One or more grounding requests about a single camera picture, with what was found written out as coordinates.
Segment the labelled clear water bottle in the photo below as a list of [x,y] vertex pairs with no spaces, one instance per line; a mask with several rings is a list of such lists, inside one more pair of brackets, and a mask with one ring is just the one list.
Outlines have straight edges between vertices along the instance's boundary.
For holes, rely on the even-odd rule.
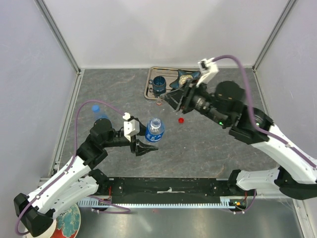
[[148,143],[159,142],[165,132],[164,124],[159,118],[152,118],[147,123],[145,139]]

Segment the blue tinted plastic bottle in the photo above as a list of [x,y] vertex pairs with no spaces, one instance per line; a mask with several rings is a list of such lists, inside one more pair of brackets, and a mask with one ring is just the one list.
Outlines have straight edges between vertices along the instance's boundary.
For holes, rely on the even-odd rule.
[[108,116],[101,109],[98,113],[93,112],[93,114],[94,114],[95,121],[97,121],[99,119],[109,119]]

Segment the blue bottle cap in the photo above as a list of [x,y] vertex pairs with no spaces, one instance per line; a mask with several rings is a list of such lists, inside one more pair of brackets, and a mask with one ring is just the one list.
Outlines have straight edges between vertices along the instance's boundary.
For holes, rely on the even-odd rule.
[[100,111],[99,105],[93,105],[93,106],[92,106],[92,111],[93,111],[94,113],[98,113],[98,112]]

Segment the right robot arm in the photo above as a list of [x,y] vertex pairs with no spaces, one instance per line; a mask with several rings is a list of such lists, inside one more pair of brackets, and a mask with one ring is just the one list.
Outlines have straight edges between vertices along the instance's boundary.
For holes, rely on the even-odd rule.
[[264,171],[233,170],[226,183],[226,196],[252,194],[255,190],[278,190],[297,200],[317,196],[316,160],[302,152],[263,111],[245,105],[245,90],[233,81],[217,84],[213,93],[206,84],[192,82],[162,94],[176,111],[193,110],[229,128],[229,135],[270,156],[278,167]]

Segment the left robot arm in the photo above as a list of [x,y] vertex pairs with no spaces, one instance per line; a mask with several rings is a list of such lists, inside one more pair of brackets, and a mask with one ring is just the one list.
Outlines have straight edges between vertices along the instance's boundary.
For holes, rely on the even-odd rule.
[[96,120],[84,143],[75,146],[75,154],[62,169],[34,191],[14,198],[17,222],[27,230],[24,234],[38,237],[77,201],[94,193],[107,193],[107,176],[96,169],[108,156],[106,148],[128,146],[136,156],[157,150],[136,138],[145,132],[145,126],[134,117],[124,122],[122,130],[115,130],[108,119]]

